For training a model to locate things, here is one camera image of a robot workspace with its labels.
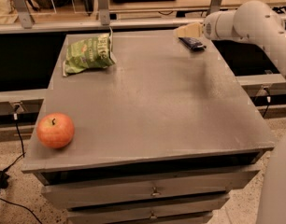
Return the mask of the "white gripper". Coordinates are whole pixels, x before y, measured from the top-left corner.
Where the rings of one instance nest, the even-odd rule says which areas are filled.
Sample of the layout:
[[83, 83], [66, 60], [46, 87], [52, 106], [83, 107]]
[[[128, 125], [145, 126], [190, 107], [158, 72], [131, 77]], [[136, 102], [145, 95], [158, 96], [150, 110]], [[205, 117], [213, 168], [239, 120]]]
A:
[[234, 10], [218, 11], [209, 14], [203, 21], [180, 26], [174, 30], [175, 37], [200, 37], [202, 34], [209, 40], [237, 41], [239, 35], [234, 27]]

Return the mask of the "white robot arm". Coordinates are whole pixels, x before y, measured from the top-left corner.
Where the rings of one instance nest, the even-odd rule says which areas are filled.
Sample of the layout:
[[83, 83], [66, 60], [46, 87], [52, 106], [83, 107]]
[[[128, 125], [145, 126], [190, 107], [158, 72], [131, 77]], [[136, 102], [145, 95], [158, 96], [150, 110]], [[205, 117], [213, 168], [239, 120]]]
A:
[[[285, 24], [267, 4], [248, 1], [236, 10], [216, 11], [201, 23], [174, 30], [174, 36], [189, 47], [201, 35], [209, 40], [231, 40], [259, 47], [286, 79]], [[286, 224], [286, 134], [271, 152], [256, 224]]]

